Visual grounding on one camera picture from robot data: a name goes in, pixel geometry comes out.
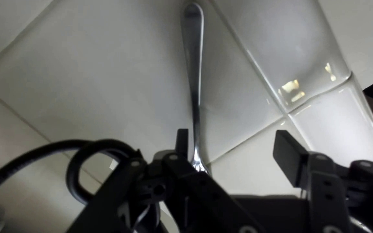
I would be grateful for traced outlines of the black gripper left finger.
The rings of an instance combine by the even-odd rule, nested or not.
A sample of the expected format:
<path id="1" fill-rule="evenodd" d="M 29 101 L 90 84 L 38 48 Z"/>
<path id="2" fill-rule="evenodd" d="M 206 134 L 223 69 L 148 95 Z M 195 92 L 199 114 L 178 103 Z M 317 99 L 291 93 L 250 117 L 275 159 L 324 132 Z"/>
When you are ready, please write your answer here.
<path id="1" fill-rule="evenodd" d="M 177 145 L 155 156 L 136 178 L 130 198 L 136 233 L 165 233 L 165 204 L 181 233 L 265 233 L 261 223 L 206 172 L 188 161 L 190 132 L 177 132 Z"/>

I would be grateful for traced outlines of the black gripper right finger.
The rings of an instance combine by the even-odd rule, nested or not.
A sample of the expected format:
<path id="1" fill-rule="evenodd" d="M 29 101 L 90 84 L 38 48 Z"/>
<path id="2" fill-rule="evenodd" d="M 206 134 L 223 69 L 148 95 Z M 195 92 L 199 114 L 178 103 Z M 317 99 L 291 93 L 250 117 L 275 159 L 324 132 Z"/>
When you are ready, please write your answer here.
<path id="1" fill-rule="evenodd" d="M 344 167 L 305 149 L 288 131 L 275 136 L 274 158 L 295 188 L 307 194 L 311 233 L 373 233 L 373 162 Z"/>

